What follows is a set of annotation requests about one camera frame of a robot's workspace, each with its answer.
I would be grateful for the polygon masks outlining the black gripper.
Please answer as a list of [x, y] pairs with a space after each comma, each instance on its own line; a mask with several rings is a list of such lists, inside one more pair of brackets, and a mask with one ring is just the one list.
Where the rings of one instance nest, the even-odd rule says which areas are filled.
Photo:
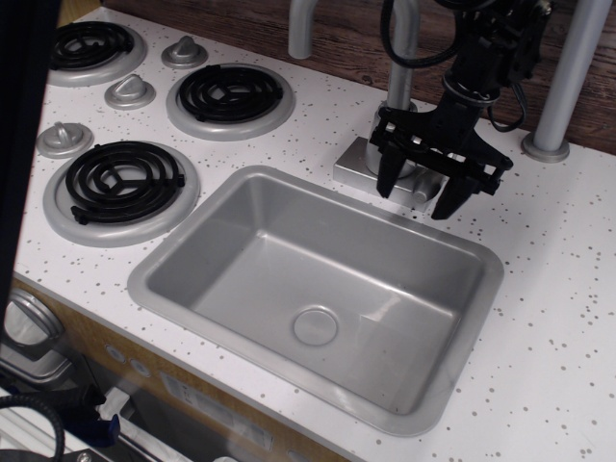
[[475, 131], [485, 104], [446, 91], [428, 112], [393, 108], [378, 111], [370, 143], [381, 153], [376, 189], [388, 198], [407, 161], [449, 180], [431, 218], [450, 218], [473, 193], [494, 194], [511, 160]]

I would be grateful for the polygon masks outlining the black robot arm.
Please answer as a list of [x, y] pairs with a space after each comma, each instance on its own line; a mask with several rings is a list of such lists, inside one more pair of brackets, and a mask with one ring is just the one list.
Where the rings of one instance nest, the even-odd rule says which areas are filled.
[[394, 4], [384, 2], [380, 35], [395, 64], [426, 68], [452, 59], [442, 78], [445, 89], [435, 109], [417, 113], [381, 109], [371, 144], [381, 154], [376, 189], [389, 197], [403, 165], [412, 161], [444, 175], [447, 184], [432, 213], [447, 219], [472, 195], [494, 194], [512, 161], [475, 130], [481, 114], [491, 114], [501, 89], [513, 91], [527, 108], [522, 81], [540, 61], [540, 42], [552, 14], [551, 1], [445, 1], [454, 15], [451, 46], [431, 57], [404, 58], [391, 43]]

